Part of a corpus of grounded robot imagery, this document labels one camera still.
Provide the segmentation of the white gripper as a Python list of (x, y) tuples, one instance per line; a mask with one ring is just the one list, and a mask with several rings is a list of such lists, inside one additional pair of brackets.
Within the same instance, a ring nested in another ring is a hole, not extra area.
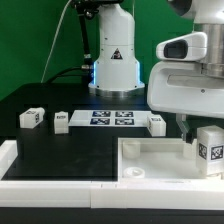
[(177, 114), (182, 140), (191, 144), (186, 115), (224, 118), (224, 79), (202, 75), (197, 63), (159, 62), (150, 73), (147, 103), (154, 111)]

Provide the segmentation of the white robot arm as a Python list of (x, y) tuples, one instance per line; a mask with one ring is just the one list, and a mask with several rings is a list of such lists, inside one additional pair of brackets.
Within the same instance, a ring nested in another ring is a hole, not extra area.
[(95, 95), (126, 97), (148, 89), (154, 111), (176, 115), (183, 134), (188, 115), (224, 118), (224, 0), (166, 0), (176, 14), (193, 21), (187, 35), (161, 42), (160, 60), (149, 83), (140, 81), (135, 58), (135, 21), (116, 1), (98, 0), (100, 54), (89, 90)]

